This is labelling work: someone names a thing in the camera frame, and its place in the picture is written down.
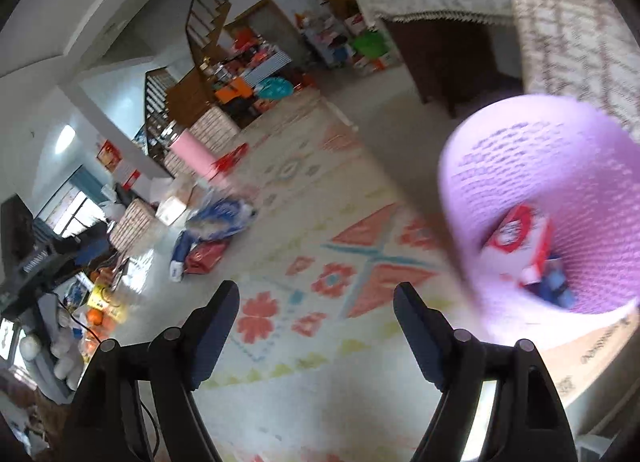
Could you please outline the purple perforated trash basket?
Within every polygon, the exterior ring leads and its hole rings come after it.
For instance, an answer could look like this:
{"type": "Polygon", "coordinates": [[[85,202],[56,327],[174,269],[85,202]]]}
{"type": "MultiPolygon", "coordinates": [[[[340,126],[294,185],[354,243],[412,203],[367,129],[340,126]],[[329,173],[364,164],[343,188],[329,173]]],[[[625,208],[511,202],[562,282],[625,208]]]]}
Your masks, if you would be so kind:
{"type": "Polygon", "coordinates": [[[463,277],[495,343],[527,339],[552,349],[638,307],[639,147],[599,109],[551,95],[480,109],[442,149],[438,191],[463,277]],[[506,213],[527,202],[549,216],[571,308],[544,301],[480,259],[506,213]]]}

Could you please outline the cardboard box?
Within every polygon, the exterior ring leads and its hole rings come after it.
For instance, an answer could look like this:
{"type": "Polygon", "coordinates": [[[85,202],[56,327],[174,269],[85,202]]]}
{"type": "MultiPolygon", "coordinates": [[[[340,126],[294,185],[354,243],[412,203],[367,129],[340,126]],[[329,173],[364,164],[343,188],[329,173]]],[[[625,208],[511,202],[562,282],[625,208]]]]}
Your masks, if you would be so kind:
{"type": "Polygon", "coordinates": [[[608,328],[541,353],[564,407],[573,404],[597,381],[634,336],[638,326],[639,311],[635,309],[608,328]]]}

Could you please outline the white tissue box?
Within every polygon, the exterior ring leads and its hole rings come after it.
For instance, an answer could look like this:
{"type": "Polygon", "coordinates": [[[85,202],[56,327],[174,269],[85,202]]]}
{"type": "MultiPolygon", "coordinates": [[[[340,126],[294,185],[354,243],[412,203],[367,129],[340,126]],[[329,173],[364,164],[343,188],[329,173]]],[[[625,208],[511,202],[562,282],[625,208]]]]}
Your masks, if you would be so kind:
{"type": "Polygon", "coordinates": [[[155,213],[155,217],[165,226],[171,226],[188,208],[188,201],[171,195],[163,200],[155,213]]]}

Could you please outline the red snack wrapper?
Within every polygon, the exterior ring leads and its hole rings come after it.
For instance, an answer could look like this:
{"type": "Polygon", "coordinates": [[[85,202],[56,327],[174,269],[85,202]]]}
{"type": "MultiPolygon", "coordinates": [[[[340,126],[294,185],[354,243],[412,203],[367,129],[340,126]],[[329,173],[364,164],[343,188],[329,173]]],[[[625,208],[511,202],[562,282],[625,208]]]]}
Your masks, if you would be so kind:
{"type": "Polygon", "coordinates": [[[188,275],[210,273],[224,257],[229,243],[229,240],[200,242],[186,256],[184,272],[188,275]]]}

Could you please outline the blue plastic bag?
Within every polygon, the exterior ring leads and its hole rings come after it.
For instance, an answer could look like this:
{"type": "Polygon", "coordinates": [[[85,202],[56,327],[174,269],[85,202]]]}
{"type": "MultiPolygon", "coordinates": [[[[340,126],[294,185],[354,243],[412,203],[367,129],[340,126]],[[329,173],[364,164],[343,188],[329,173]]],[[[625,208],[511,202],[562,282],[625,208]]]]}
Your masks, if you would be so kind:
{"type": "Polygon", "coordinates": [[[169,279],[180,282],[184,275],[186,256],[203,241],[232,239],[253,224],[257,209],[247,200],[229,196],[207,200],[193,213],[175,241],[169,262],[169,279]]]}

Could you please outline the red white carton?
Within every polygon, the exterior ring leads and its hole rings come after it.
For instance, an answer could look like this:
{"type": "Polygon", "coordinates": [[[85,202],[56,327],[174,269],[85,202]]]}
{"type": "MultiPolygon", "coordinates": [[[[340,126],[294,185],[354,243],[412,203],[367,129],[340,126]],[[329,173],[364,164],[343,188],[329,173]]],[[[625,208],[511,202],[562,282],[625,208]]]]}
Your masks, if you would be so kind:
{"type": "Polygon", "coordinates": [[[512,208],[480,250],[480,265],[522,287],[541,282],[551,249],[550,215],[536,204],[512,208]]]}

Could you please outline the pink thermos bottle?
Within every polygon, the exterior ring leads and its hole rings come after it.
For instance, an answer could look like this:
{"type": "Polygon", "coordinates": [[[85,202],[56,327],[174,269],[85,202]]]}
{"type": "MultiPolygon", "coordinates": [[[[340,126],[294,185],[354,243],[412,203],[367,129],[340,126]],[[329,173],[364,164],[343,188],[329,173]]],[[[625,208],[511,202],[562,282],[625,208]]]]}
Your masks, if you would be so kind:
{"type": "Polygon", "coordinates": [[[169,150],[206,181],[215,177],[217,158],[189,130],[183,130],[171,143],[169,150]]]}

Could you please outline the wooden staircase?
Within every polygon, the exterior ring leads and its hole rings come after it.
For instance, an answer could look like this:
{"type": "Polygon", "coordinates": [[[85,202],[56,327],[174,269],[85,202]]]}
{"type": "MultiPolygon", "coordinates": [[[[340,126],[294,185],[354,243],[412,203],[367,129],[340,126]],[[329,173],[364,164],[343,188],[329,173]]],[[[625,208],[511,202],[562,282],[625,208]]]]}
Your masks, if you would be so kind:
{"type": "Polygon", "coordinates": [[[193,124],[213,104],[202,69],[226,57],[218,41],[230,8],[229,0],[189,0],[182,13],[186,57],[145,72],[136,142],[160,167],[166,167],[171,138],[180,127],[193,124]]]}

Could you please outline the patterned chair backrest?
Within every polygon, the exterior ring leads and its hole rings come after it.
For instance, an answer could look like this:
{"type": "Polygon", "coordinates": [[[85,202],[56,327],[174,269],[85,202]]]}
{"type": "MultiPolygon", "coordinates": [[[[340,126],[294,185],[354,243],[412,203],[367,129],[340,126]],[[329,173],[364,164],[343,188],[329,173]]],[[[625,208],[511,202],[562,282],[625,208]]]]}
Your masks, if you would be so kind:
{"type": "Polygon", "coordinates": [[[525,91],[573,97],[639,139],[639,45],[609,0],[512,0],[525,91]]]}

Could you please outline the sideboard with lace cloth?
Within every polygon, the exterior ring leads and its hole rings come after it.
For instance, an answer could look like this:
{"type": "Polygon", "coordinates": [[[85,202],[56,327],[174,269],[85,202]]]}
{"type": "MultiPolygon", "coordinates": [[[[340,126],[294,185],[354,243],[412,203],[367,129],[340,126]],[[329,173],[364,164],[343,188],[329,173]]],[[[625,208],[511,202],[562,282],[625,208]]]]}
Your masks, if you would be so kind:
{"type": "Polygon", "coordinates": [[[522,59],[512,0],[357,0],[386,32],[424,103],[454,118],[465,106],[521,93],[522,59]]]}

